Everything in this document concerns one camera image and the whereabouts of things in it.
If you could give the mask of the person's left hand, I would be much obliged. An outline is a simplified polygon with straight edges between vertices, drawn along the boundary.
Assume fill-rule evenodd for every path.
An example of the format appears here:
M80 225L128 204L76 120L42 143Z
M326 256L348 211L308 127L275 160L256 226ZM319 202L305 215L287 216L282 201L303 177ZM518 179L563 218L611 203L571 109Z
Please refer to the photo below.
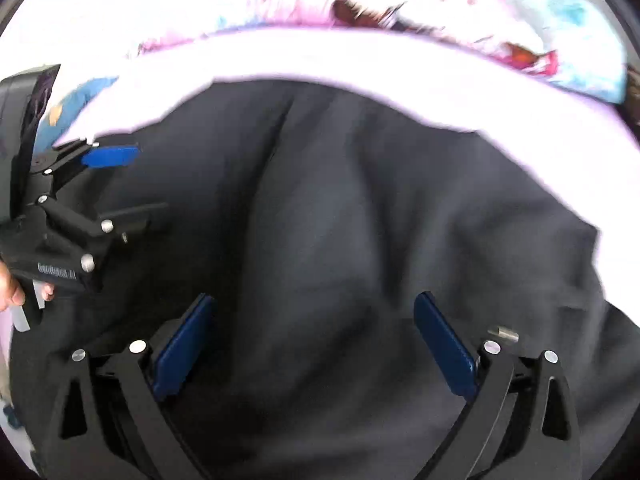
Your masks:
M55 295L55 287L52 284L42 286L40 296L44 301L51 301ZM25 303L25 293L12 276L9 268L1 261L0 263L0 309L1 312L9 307L21 307Z

